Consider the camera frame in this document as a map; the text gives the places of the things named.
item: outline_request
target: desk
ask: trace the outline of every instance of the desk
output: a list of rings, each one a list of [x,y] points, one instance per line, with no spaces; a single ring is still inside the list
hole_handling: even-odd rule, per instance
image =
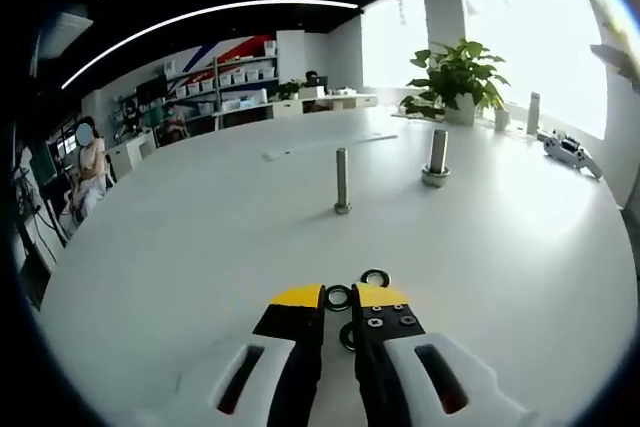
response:
[[[187,139],[116,185],[60,255],[41,311],[82,395],[101,412],[162,403],[194,358],[252,330],[275,294],[380,268],[425,330],[482,358],[523,406],[560,420],[586,407],[636,321],[631,248],[606,183],[538,142],[451,125],[451,177],[434,190],[420,168],[432,130],[447,124],[392,113]],[[337,216],[335,144],[376,132],[398,137],[349,146],[353,210]],[[310,426],[366,425],[353,355],[338,343],[349,315],[326,315]]]

